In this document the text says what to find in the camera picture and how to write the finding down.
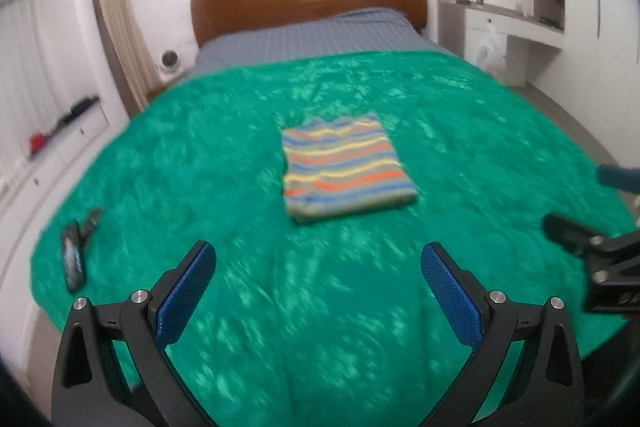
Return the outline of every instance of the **curtain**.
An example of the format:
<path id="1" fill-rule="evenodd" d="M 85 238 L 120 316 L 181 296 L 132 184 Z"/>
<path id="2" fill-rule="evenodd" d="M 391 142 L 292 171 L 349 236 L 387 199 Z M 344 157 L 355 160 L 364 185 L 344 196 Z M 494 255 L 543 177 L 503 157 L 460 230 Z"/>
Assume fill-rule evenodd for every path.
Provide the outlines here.
<path id="1" fill-rule="evenodd" d="M 0 188 L 27 162 L 29 138 L 65 111 L 47 75 L 34 0 L 0 7 Z"/>
<path id="2" fill-rule="evenodd" d="M 97 9 L 110 37 L 119 67 L 140 109 L 146 94 L 161 84 L 142 32 L 133 16 L 130 0 L 98 0 Z"/>

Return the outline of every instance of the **plastic bag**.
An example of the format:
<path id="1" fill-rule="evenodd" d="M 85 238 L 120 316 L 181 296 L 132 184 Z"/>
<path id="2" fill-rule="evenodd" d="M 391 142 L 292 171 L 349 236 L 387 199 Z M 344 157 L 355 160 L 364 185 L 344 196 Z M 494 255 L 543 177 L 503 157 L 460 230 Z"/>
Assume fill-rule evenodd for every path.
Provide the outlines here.
<path id="1" fill-rule="evenodd" d="M 500 45 L 494 25 L 487 26 L 487 35 L 480 45 L 476 66 L 494 78 L 502 78 L 507 67 L 504 49 Z"/>

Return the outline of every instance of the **folded cloth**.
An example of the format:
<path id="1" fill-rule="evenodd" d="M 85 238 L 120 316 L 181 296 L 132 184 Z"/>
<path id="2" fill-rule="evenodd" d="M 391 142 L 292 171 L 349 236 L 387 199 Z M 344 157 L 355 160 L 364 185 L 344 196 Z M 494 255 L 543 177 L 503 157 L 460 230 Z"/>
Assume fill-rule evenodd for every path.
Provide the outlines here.
<path id="1" fill-rule="evenodd" d="M 375 114 L 282 131 L 287 213 L 297 221 L 411 202 L 417 191 Z"/>

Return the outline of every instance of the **white sheer curtain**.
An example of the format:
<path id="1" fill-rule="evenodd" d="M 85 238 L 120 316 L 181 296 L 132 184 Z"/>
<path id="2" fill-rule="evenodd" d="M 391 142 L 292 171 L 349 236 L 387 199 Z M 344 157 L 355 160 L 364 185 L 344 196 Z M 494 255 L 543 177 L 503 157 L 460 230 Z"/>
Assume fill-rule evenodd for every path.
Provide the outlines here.
<path id="1" fill-rule="evenodd" d="M 39 39 L 34 0 L 0 6 L 0 192 L 27 162 L 30 136 L 64 112 Z"/>

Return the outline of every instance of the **wooden floor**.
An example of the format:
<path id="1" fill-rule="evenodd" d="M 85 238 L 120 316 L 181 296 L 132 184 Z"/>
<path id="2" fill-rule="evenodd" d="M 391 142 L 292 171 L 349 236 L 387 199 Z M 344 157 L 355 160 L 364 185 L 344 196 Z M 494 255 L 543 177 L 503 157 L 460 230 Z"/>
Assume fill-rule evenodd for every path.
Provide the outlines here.
<path id="1" fill-rule="evenodd" d="M 595 164 L 616 163 L 609 152 L 575 118 L 539 89 L 527 84 L 526 87 L 513 88 L 512 91 L 552 120 L 576 145 L 584 150 Z M 621 197 L 634 213 L 634 217 L 637 218 L 632 206 L 634 197 L 623 192 L 621 192 Z M 47 417 L 51 410 L 51 382 L 59 343 L 60 333 L 50 323 L 46 314 L 41 311 L 34 328 L 28 377 L 31 382 L 31 398 Z"/>

